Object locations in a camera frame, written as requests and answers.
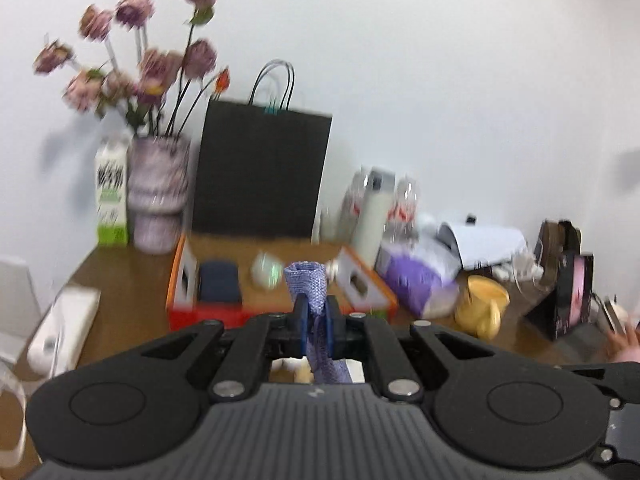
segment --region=hand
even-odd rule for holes
[[[640,350],[640,330],[634,329],[631,323],[625,325],[625,335],[607,332],[607,358],[611,361],[623,350],[638,348]]]

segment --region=white thermos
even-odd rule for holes
[[[362,209],[351,239],[351,247],[368,267],[376,263],[395,188],[396,176],[393,173],[377,168],[369,173]]]

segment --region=power strip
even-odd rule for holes
[[[27,361],[33,371],[51,373],[58,339],[53,376],[76,367],[99,302],[100,291],[94,288],[67,286],[60,292],[29,345]]]

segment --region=milk carton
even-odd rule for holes
[[[127,149],[121,139],[103,142],[95,154],[98,245],[125,246],[127,231]]]

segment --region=vase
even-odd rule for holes
[[[189,142],[182,137],[136,137],[129,162],[133,244],[149,254],[174,250],[187,202]]]

